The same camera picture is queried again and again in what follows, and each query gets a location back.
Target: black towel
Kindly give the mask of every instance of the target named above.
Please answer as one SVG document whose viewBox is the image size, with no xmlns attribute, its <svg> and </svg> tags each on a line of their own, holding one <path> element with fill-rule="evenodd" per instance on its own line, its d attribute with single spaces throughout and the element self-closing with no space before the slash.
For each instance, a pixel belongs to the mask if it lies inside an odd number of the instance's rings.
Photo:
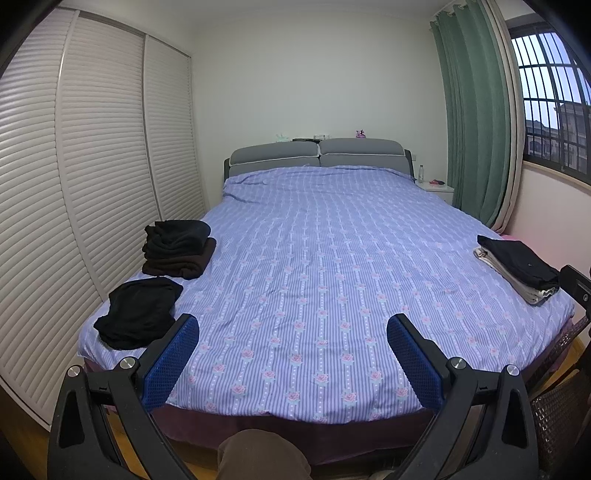
<svg viewBox="0 0 591 480">
<path fill-rule="evenodd" d="M 162 338 L 174 324 L 171 310 L 183 287 L 169 278 L 134 280 L 109 293 L 109 313 L 95 328 L 116 350 L 133 350 Z"/>
<path fill-rule="evenodd" d="M 523 242 L 493 240 L 478 235 L 478 243 L 492 253 L 517 280 L 525 285 L 536 290 L 559 288 L 558 270 L 549 266 Z"/>
<path fill-rule="evenodd" d="M 212 229 L 200 220 L 165 220 L 145 228 L 146 258 L 164 259 L 201 255 Z"/>
</svg>

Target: gray headboard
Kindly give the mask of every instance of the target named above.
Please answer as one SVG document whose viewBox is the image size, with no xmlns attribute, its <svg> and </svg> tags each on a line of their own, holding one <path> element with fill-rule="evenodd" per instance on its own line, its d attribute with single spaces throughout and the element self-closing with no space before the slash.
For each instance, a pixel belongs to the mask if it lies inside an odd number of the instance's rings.
<svg viewBox="0 0 591 480">
<path fill-rule="evenodd" d="M 367 165 L 414 176 L 412 155 L 393 140 L 334 138 L 320 143 L 278 142 L 240 148 L 224 162 L 224 179 L 278 167 Z"/>
</svg>

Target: person's leg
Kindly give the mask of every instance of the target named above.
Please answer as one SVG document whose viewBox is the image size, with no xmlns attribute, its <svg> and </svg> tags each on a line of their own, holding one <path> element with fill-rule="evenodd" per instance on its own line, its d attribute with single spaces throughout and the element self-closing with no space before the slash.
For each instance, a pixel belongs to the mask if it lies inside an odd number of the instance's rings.
<svg viewBox="0 0 591 480">
<path fill-rule="evenodd" d="M 243 430 L 217 450 L 217 480 L 311 480 L 310 465 L 276 433 Z"/>
</svg>

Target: headboard cushion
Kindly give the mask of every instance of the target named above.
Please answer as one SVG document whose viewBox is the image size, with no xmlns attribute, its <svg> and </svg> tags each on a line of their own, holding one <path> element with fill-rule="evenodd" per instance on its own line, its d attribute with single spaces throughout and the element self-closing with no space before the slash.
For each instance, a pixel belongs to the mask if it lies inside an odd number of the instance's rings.
<svg viewBox="0 0 591 480">
<path fill-rule="evenodd" d="M 380 138 L 331 138 L 320 142 L 320 154 L 402 155 L 402 145 Z"/>
<path fill-rule="evenodd" d="M 230 166 L 298 157 L 318 158 L 318 145 L 314 142 L 277 142 L 239 148 L 230 157 Z"/>
</svg>

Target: white nightstand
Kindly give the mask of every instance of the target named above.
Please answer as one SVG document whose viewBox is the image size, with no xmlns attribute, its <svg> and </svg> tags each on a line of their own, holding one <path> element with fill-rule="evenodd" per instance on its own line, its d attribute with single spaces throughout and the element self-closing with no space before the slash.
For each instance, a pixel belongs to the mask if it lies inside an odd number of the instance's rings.
<svg viewBox="0 0 591 480">
<path fill-rule="evenodd" d="M 453 201 L 453 188 L 449 185 L 431 185 L 429 182 L 424 181 L 420 183 L 418 180 L 416 181 L 417 185 L 421 187 L 425 192 L 433 192 L 437 195 L 441 200 L 449 205 L 452 204 Z"/>
</svg>

